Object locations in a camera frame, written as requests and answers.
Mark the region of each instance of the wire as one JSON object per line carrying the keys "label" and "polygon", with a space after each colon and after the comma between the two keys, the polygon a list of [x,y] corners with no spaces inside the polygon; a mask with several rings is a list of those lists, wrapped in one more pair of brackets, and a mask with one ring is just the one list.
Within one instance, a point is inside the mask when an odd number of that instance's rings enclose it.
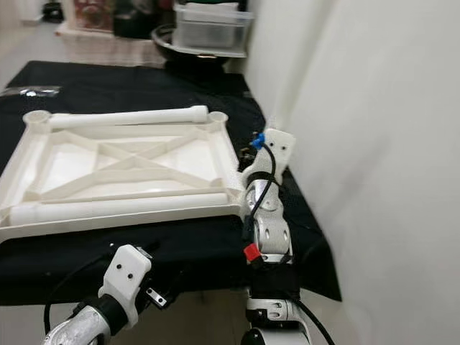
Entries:
{"label": "wire", "polygon": [[50,293],[50,296],[48,297],[48,301],[45,304],[45,309],[43,310],[43,323],[45,325],[45,335],[48,334],[51,331],[51,325],[50,325],[50,310],[51,310],[51,305],[54,303],[54,298],[56,295],[56,292],[66,284],[70,279],[73,278],[74,275],[77,273],[87,269],[88,267],[94,265],[98,261],[102,260],[103,258],[107,257],[107,254],[102,254],[99,255],[98,257],[94,257],[93,259],[87,261],[85,264],[82,264],[80,267],[76,268],[73,270],[71,273],[67,274],[56,286],[54,289],[52,289],[52,292]]}
{"label": "wire", "polygon": [[301,300],[298,298],[292,296],[289,293],[286,293],[286,295],[289,296],[289,299],[294,302],[294,304],[297,305],[309,318],[312,320],[312,322],[315,324],[315,326],[318,328],[318,330],[321,332],[323,335],[324,339],[328,343],[328,345],[336,345],[334,343],[334,340],[332,340],[331,336],[329,335],[328,331],[326,328],[323,326],[323,324],[316,318],[315,314],[313,314],[313,311],[311,311]]}
{"label": "wire", "polygon": [[268,180],[267,184],[265,185],[264,190],[262,191],[262,194],[260,195],[259,199],[257,199],[257,202],[255,203],[254,207],[252,208],[251,214],[249,215],[249,220],[253,221],[254,216],[257,212],[257,209],[262,205],[262,202],[265,198],[265,196],[268,193],[268,190],[270,189],[270,186],[272,185],[272,182],[275,180],[275,172],[276,172],[276,161],[275,161],[275,156],[273,155],[272,150],[266,145],[262,144],[262,147],[268,152],[270,158],[272,159],[272,172],[270,173],[270,179]]}

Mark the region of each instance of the white cylindrical rod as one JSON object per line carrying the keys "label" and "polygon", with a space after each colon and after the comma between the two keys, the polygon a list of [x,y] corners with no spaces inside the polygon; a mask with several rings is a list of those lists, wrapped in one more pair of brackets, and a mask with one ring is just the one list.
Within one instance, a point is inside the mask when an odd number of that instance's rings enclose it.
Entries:
{"label": "white cylindrical rod", "polygon": [[90,126],[116,126],[123,124],[163,124],[168,122],[207,122],[207,106],[183,109],[132,111],[108,114],[54,114],[49,120],[51,128],[64,129]]}
{"label": "white cylindrical rod", "polygon": [[227,203],[228,198],[225,193],[161,196],[157,198],[88,201],[79,203],[24,203],[11,208],[9,223],[11,226],[18,226],[47,221],[66,221],[69,219],[116,216],[128,213],[223,206]]}

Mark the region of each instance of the floor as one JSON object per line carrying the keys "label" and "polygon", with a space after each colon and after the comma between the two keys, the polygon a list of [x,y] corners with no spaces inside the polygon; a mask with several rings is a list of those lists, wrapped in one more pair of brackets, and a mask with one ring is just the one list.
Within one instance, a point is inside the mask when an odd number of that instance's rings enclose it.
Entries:
{"label": "floor", "polygon": [[[30,60],[67,61],[64,46],[54,35],[56,24],[41,24],[14,31],[0,31],[0,90]],[[357,335],[344,322],[342,303],[308,291],[303,301],[324,323],[335,339],[346,337],[349,344],[358,344]],[[122,331],[113,345],[237,345],[248,328],[244,317],[245,294],[230,290],[186,293],[169,309],[150,308],[131,331]],[[54,324],[65,320],[72,305],[52,308]],[[41,305],[0,307],[0,344],[40,344],[43,337]],[[310,324],[315,345],[325,344],[318,330]]]}
{"label": "floor", "polygon": [[54,35],[56,24],[0,31],[0,90],[30,60],[66,62],[64,45]]}

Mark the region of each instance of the black cloth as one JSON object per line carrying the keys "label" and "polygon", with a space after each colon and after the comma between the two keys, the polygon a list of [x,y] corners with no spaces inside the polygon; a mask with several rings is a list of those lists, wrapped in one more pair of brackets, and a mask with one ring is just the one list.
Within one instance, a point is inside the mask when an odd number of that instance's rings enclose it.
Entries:
{"label": "black cloth", "polygon": [[[62,90],[55,98],[0,98],[0,172],[24,130],[22,115],[31,110],[82,114],[205,104],[229,115],[227,129],[236,151],[265,125],[243,77],[235,74],[33,61],[9,86],[62,86]],[[340,300],[331,251],[289,170],[280,195],[301,285]],[[146,247],[159,241],[153,265],[159,290],[168,289],[172,281],[184,291],[239,288],[248,282],[241,235],[238,217],[221,216],[10,239],[0,244],[0,304],[44,303],[67,273],[105,252],[110,243]],[[107,265],[99,262],[81,272],[57,298],[79,301],[96,294]]]}

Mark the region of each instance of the blue connector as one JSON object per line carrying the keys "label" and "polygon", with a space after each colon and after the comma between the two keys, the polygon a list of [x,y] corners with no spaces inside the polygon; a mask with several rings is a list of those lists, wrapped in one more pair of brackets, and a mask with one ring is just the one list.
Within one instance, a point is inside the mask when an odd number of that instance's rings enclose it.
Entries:
{"label": "blue connector", "polygon": [[254,146],[256,149],[260,150],[262,145],[265,143],[265,134],[259,133],[256,139],[251,141],[251,145]]}

